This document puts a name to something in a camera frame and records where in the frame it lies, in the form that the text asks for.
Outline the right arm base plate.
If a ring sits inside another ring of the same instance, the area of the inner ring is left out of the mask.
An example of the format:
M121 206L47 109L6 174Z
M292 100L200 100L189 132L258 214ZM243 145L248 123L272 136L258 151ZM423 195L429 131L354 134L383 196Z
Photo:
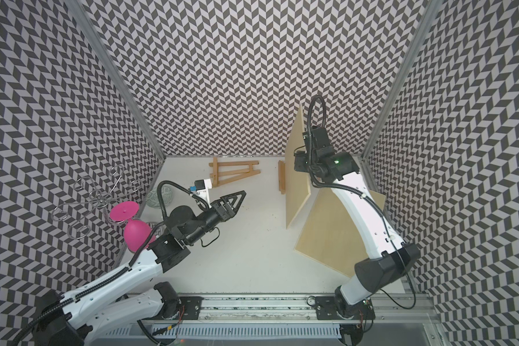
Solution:
M336 296L314 296L314 311L318 320L375 320L376 314L370 300L348 304Z

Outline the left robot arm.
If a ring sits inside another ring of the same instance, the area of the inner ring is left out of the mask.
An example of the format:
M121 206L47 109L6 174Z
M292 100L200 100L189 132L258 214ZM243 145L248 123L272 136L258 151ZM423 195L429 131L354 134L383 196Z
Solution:
M166 185L192 197L202 212L195 215L188 206L168 212L162 195ZM181 263L190 254L191 246L237 215L246 195L241 190L208 202L177 183L160 182L157 198L162 221L155 227L163 228L164 233L155 237L151 231L129 262L95 281L62 295L49 291L40 297L33 320L21 328L11 345L20 344L28 335L36 345L90 345L132 321L156 316L182 318L180 298L168 282L132 298L122 296Z

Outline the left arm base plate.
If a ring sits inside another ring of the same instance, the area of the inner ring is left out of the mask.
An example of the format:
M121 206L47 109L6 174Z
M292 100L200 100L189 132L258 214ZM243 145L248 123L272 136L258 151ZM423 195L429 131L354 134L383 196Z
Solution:
M202 303L203 297L201 296L181 296L170 299L163 304L156 318L173 321L198 320Z

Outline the wooden easel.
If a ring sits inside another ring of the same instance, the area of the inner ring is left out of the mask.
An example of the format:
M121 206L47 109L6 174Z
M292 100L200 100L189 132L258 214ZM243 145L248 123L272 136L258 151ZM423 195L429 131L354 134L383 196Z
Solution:
M283 160L278 161L278 189L282 195L285 195L285 162Z
M258 160L219 161L218 157L214 157L208 165L212 168L210 179L213 187L235 183L261 173L257 168Z

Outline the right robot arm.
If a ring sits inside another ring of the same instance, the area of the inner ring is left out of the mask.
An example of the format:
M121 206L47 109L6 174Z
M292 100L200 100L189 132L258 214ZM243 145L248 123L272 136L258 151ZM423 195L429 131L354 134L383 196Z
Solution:
M336 194L359 231L368 257L355 265L355 274L346 284L335 289L334 303L343 319L365 319L372 307L369 298L390 283L409 278L420 249L406 242L386 219L354 158L335 151L326 123L326 102L315 95L302 134L305 149L294 154L294 170L307 173L313 187Z

